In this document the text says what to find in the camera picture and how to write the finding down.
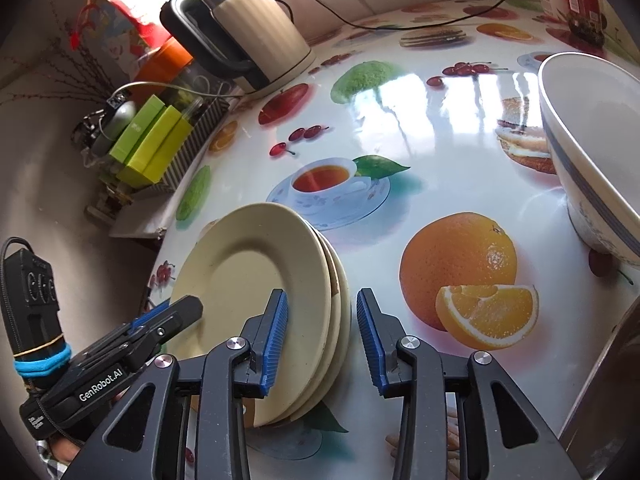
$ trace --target kettle base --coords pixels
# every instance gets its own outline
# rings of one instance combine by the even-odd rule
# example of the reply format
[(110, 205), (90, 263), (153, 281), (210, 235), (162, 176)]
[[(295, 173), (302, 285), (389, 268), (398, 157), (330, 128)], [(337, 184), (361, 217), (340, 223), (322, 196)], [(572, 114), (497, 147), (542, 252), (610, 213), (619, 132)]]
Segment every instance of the kettle base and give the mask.
[[(289, 71), (281, 75), (275, 81), (269, 83), (264, 88), (260, 88), (259, 90), (256, 90), (253, 92), (245, 91), (245, 94), (244, 94), (245, 97), (247, 98), (247, 100), (252, 101), (254, 99), (259, 99), (261, 97), (264, 97), (265, 95), (275, 92), (276, 90), (279, 90), (284, 85), (286, 85), (287, 83), (290, 83), (295, 78), (297, 78), (300, 74), (302, 74), (307, 68), (309, 68), (309, 66), (315, 60), (316, 60), (316, 53), (311, 48), (309, 49), (309, 53), (305, 57), (303, 57), (303, 59), (297, 65), (293, 66)], [(243, 90), (246, 90), (245, 89), (246, 81), (244, 79), (240, 79), (240, 80), (237, 79), (236, 82), (238, 83), (238, 86), (240, 88), (242, 88)]]

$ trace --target screw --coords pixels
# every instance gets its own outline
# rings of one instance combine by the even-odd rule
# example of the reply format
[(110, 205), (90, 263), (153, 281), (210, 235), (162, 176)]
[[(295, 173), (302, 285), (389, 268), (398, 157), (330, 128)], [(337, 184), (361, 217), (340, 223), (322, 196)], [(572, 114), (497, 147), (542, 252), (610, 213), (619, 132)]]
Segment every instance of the screw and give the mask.
[(226, 340), (226, 347), (229, 348), (229, 350), (239, 350), (244, 348), (244, 345), (246, 345), (246, 339), (244, 337), (232, 337)]
[(174, 358), (167, 354), (159, 355), (154, 359), (154, 364), (158, 368), (167, 368), (168, 366), (171, 366), (171, 363), (173, 362), (174, 362)]
[(481, 350), (474, 354), (474, 361), (479, 365), (487, 365), (493, 360), (494, 358), (491, 357), (491, 354), (489, 354), (489, 352), (485, 352), (484, 350)]
[(406, 335), (400, 340), (400, 344), (409, 350), (413, 350), (420, 346), (420, 340), (415, 335)]

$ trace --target white bowl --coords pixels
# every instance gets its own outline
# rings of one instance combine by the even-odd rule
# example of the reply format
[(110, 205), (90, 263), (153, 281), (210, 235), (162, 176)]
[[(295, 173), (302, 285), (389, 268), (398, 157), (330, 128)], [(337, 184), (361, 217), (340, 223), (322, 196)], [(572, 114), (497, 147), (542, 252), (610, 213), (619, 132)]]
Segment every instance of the white bowl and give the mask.
[(640, 267), (640, 81), (578, 52), (538, 73), (551, 157), (582, 240)]

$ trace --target blue stripe on bowl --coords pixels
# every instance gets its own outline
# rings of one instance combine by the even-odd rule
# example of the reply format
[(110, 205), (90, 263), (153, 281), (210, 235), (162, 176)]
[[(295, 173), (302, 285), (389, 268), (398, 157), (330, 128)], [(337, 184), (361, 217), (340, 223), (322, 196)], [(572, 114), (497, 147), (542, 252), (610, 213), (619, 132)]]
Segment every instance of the blue stripe on bowl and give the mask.
[(567, 173), (569, 173), (569, 175), (575, 182), (575, 185), (578, 186), (578, 189), (580, 189), (582, 194), (586, 197), (586, 199), (602, 217), (602, 219), (607, 223), (610, 229), (616, 234), (616, 236), (620, 238), (620, 240), (622, 240), (623, 243), (636, 254), (636, 256), (640, 257), (640, 242), (631, 234), (631, 232), (629, 232), (629, 230), (624, 225), (622, 225), (622, 222), (616, 218), (611, 209), (607, 207), (607, 205), (593, 190), (593, 187), (591, 187), (590, 184), (585, 180), (585, 178), (580, 174), (578, 168), (575, 167), (575, 165), (571, 162), (571, 159), (569, 159), (569, 156), (560, 146), (560, 143), (552, 133), (551, 127), (549, 127), (549, 124), (546, 122), (544, 116), (542, 117), (542, 126), (545, 129), (547, 139), (549, 139), (549, 142), (556, 152), (556, 155), (560, 159), (560, 162), (562, 162), (565, 170), (567, 170)]

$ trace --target striped basket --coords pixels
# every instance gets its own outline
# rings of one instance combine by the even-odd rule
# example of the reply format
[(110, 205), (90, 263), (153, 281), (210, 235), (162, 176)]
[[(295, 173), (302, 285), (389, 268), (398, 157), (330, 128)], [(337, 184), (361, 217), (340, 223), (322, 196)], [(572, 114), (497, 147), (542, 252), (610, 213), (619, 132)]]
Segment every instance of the striped basket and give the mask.
[(150, 187), (152, 190), (172, 193), (177, 189), (189, 166), (216, 126), (220, 124), (228, 108), (229, 104), (222, 99), (216, 99), (209, 105), (209, 108), (202, 114), (189, 137), (178, 150), (178, 153), (175, 154), (174, 160), (164, 172), (160, 182)]

